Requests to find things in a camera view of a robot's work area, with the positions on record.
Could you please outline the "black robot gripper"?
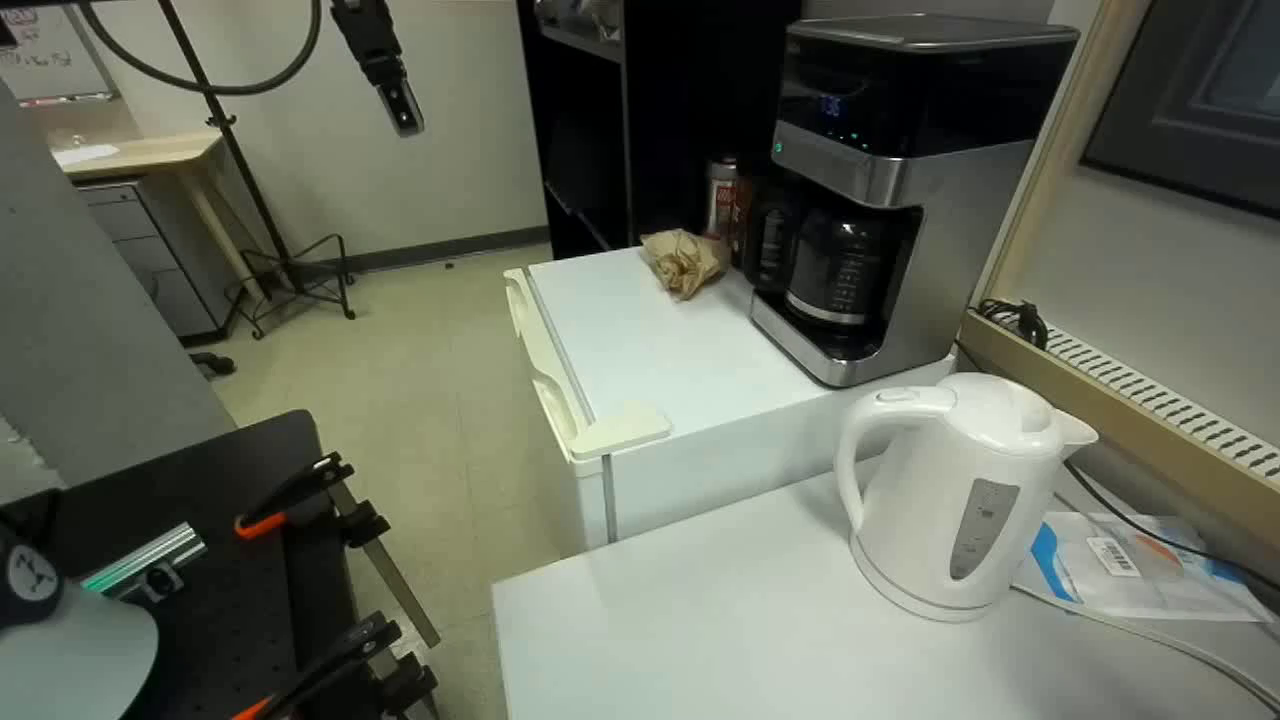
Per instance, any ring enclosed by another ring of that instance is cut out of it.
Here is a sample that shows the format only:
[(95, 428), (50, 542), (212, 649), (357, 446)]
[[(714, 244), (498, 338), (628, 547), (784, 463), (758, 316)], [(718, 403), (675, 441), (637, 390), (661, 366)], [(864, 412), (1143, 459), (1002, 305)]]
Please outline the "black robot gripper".
[(387, 0), (332, 0), (332, 22), (336, 22), (354, 60), (360, 66), (360, 74), (378, 90), (391, 128), (399, 138), (419, 132), (423, 117), (419, 117), (417, 92), (409, 86), (409, 69), (399, 57)]

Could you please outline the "grey robot base dome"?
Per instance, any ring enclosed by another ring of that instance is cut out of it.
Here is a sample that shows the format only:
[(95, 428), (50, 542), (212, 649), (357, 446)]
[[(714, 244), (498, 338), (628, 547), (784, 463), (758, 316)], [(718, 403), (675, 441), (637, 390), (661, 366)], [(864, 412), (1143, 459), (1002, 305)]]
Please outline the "grey robot base dome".
[(0, 720), (124, 720), (159, 656), (159, 623), (69, 587), (50, 622), (0, 631)]

